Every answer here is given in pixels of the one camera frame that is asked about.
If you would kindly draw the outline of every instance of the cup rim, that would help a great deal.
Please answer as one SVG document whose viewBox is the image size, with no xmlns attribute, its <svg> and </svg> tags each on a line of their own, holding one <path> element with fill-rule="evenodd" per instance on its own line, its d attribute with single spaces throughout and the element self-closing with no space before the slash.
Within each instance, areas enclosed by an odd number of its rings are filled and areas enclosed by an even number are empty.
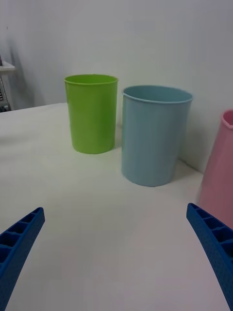
<svg viewBox="0 0 233 311">
<path fill-rule="evenodd" d="M 108 78 L 112 78 L 112 81 L 108 81 L 108 82 L 93 82 L 93 83 L 84 83 L 84 82 L 73 82 L 73 81 L 69 81 L 69 78 L 73 78 L 73 77 L 86 77 L 86 76 L 99 76 L 99 77 L 108 77 Z M 87 73 L 87 74 L 73 74 L 70 76 L 65 77 L 64 79 L 65 83 L 67 84 L 73 84 L 73 85 L 82 85 L 82 86 L 95 86 L 95 85 L 105 85 L 105 84 L 111 84 L 111 83 L 116 83 L 118 82 L 118 79 L 114 76 L 110 76 L 108 74 L 98 74 L 98 73 Z"/>
<path fill-rule="evenodd" d="M 129 94 L 126 93 L 127 90 L 129 90 L 129 88 L 132 88 L 132 87 L 141 87 L 141 86 L 149 86 L 149 87 L 157 87 L 157 88 L 167 88 L 167 89 L 172 89 L 172 90 L 178 90 L 178 91 L 181 91 L 183 93 L 186 93 L 189 98 L 187 100 L 184 100 L 184 101 L 175 101 L 175 102 L 169 102 L 169 101 L 155 101 L 155 100 L 147 100 L 147 99 L 143 99 L 143 98 L 138 98 L 138 97 L 134 97 L 134 96 L 131 96 Z M 137 86 L 129 86 L 125 89 L 123 89 L 122 91 L 122 94 L 123 96 L 126 96 L 128 98 L 131 98 L 131 99 L 134 99 L 136 101 L 139 101 L 139 102 L 144 102 L 144 103 L 153 103 L 153 104 L 186 104 L 186 103 L 189 103 L 193 100 L 193 95 L 190 94 L 189 92 L 187 91 L 184 91 L 183 89 L 180 89 L 180 88 L 176 88 L 176 87 L 169 87 L 169 86 L 160 86 L 160 85 L 137 85 Z"/>
</svg>

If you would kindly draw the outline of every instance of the pink cup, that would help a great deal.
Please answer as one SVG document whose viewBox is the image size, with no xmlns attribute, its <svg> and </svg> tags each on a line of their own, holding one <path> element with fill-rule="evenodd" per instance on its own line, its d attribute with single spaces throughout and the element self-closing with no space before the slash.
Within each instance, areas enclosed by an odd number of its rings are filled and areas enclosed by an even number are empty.
<svg viewBox="0 0 233 311">
<path fill-rule="evenodd" d="M 233 110 L 221 117 L 201 184 L 199 206 L 233 229 Z"/>
</svg>

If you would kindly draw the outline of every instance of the green cup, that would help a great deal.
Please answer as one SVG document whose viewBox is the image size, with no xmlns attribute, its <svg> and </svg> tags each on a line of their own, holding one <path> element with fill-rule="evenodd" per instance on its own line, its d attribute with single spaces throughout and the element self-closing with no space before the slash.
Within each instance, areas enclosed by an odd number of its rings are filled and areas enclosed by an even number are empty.
<svg viewBox="0 0 233 311">
<path fill-rule="evenodd" d="M 103 74 L 65 78 L 71 139 L 76 151 L 100 154 L 114 147 L 117 83 L 117 78 Z"/>
</svg>

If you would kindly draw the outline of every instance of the blue plastic gripper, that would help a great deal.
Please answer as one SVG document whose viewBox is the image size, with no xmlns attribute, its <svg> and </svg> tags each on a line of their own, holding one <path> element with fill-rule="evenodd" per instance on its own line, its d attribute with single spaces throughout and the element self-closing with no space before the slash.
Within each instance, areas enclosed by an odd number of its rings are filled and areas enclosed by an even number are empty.
<svg viewBox="0 0 233 311">
<path fill-rule="evenodd" d="M 189 203 L 187 219 L 193 227 L 233 311 L 233 230 L 202 208 Z"/>
<path fill-rule="evenodd" d="M 44 210 L 39 207 L 0 235 L 0 311 L 6 309 L 24 262 L 44 222 Z"/>
</svg>

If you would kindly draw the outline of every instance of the white wall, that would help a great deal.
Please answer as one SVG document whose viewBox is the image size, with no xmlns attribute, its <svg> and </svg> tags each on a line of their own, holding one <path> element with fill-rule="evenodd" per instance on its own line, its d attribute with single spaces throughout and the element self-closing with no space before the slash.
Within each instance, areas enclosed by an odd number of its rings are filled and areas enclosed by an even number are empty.
<svg viewBox="0 0 233 311">
<path fill-rule="evenodd" d="M 75 73 L 177 86 L 195 100 L 182 158 L 203 171 L 233 107 L 232 0 L 0 0 L 0 52 L 17 67 L 16 108 L 66 101 Z"/>
</svg>

